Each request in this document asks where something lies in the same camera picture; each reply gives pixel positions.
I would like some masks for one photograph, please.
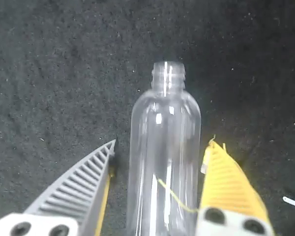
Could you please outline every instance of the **yellow wire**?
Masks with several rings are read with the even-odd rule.
[[[163,180],[161,180],[160,178],[157,180],[160,185],[162,185],[165,189],[169,190],[171,196],[176,200],[176,202],[178,203],[178,205],[183,208],[185,211],[190,212],[190,213],[197,213],[199,211],[199,209],[190,209],[189,207],[187,207],[184,203],[181,202],[181,200],[179,200],[179,197],[177,197],[177,195],[172,191],[172,189],[170,189],[170,187],[168,187],[166,185],[166,183],[164,183]]]
[[[100,232],[102,230],[102,225],[103,225],[103,221],[104,221],[105,208],[106,208],[106,204],[107,204],[107,198],[108,198],[108,192],[109,192],[109,184],[110,184],[111,177],[112,177],[112,175],[108,174],[105,189],[104,189],[103,201],[102,201],[102,205],[101,205],[100,212],[99,212],[99,215],[98,215],[98,221],[97,221],[97,225],[96,225],[95,236],[100,236]]]

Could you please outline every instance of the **white cable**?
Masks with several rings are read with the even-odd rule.
[[[286,203],[289,203],[289,204],[295,206],[295,200],[293,200],[293,199],[290,199],[290,198],[284,196],[283,197],[283,201],[285,201]]]

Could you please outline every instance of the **bottle neck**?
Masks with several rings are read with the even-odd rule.
[[[164,61],[154,64],[152,90],[166,96],[180,93],[185,88],[185,72],[182,63]]]

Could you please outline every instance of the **dark fabric surface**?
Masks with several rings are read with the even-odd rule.
[[[0,217],[118,136],[103,235],[124,235],[131,109],[163,59],[186,66],[202,147],[226,142],[295,235],[295,0],[0,1]]]

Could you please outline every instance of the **bottle shoulder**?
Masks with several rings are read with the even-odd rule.
[[[186,91],[181,93],[160,96],[159,94],[148,90],[143,93],[136,101],[132,113],[141,113],[143,111],[154,110],[155,112],[169,109],[179,109],[187,113],[201,116],[200,108],[196,100]]]

